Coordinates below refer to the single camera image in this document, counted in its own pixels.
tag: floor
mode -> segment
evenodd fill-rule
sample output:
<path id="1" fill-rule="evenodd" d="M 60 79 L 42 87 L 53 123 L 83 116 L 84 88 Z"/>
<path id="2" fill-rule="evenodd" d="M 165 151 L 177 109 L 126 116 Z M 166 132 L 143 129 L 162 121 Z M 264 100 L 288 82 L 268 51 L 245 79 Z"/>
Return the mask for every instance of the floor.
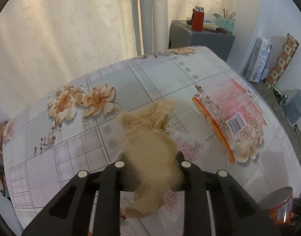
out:
<path id="1" fill-rule="evenodd" d="M 292 143 L 292 146 L 295 150 L 299 163 L 301 165 L 301 147 L 300 147 L 301 133 L 296 127 L 290 127 L 287 119 L 285 118 L 284 111 L 282 107 L 278 105 L 277 98 L 275 97 L 272 90 L 268 90 L 263 84 L 263 82 L 259 82 L 259 83 L 251 82 L 251 85 L 265 99 L 267 104 L 271 107 L 271 109 L 274 111 L 275 115 L 283 125 Z"/>

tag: gray cabinet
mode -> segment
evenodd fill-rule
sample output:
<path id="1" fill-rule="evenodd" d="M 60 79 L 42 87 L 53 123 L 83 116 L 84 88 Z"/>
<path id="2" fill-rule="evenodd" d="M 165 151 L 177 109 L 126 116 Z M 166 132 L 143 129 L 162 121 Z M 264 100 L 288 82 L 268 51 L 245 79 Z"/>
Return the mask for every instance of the gray cabinet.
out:
<path id="1" fill-rule="evenodd" d="M 169 46 L 180 48 L 201 45 L 210 48 L 222 60 L 227 61 L 235 36 L 213 31 L 193 31 L 186 21 L 173 20 L 170 26 Z"/>

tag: floral tablecloth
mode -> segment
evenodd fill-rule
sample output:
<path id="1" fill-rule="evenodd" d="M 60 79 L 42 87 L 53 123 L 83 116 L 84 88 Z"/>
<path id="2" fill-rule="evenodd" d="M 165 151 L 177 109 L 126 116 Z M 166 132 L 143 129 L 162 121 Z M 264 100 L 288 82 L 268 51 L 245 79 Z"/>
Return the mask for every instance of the floral tablecloth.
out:
<path id="1" fill-rule="evenodd" d="M 3 160 L 12 203 L 24 228 L 78 171 L 101 171 L 116 159 L 123 134 L 115 118 L 119 112 L 137 113 L 160 99 L 178 101 L 169 126 L 204 143 L 198 162 L 201 169 L 227 170 L 256 201 L 288 185 L 299 196 L 301 167 L 273 112 L 212 51 L 206 47 L 193 51 L 142 56 L 88 73 L 44 95 L 10 122 Z M 194 84 L 204 89 L 228 76 L 250 91 L 267 122 L 256 159 L 243 164 L 228 165 L 225 150 L 190 102 L 196 92 Z M 73 93 L 72 97 L 57 98 L 66 93 Z M 122 204 L 128 201 L 122 194 Z M 183 218 L 176 217 L 178 212 L 182 210 L 160 210 L 159 215 L 145 219 L 128 219 L 121 222 L 121 231 L 124 235 L 182 235 L 183 223 L 177 221 Z"/>

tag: patterned box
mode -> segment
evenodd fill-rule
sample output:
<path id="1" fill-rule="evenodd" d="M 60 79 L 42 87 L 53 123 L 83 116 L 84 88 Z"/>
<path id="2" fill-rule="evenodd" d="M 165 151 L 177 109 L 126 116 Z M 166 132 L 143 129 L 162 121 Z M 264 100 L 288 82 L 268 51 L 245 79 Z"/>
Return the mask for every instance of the patterned box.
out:
<path id="1" fill-rule="evenodd" d="M 278 56 L 274 67 L 265 80 L 265 85 L 268 89 L 272 89 L 280 77 L 285 73 L 285 70 L 291 63 L 298 46 L 299 42 L 288 33 L 280 55 Z"/>

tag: plastic bag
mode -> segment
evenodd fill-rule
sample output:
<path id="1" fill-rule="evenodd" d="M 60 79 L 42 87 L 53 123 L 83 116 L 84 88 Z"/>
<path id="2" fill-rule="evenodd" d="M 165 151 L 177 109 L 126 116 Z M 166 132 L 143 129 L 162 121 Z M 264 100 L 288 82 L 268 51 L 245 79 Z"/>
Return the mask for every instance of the plastic bag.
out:
<path id="1" fill-rule="evenodd" d="M 199 143 L 194 135 L 170 130 L 170 137 L 178 143 L 178 149 L 182 152 L 185 160 L 197 164 L 200 160 L 204 146 Z M 163 197 L 164 205 L 158 210 L 159 218 L 165 229 L 173 232 L 181 230 L 178 221 L 183 224 L 184 215 L 184 192 L 173 192 L 169 190 Z"/>
<path id="2" fill-rule="evenodd" d="M 198 90 L 192 100 L 210 122 L 232 163 L 255 159 L 256 145 L 263 140 L 262 127 L 267 125 L 262 111 L 250 92 L 234 79 L 219 85 L 221 88 L 211 86 L 208 94 Z"/>

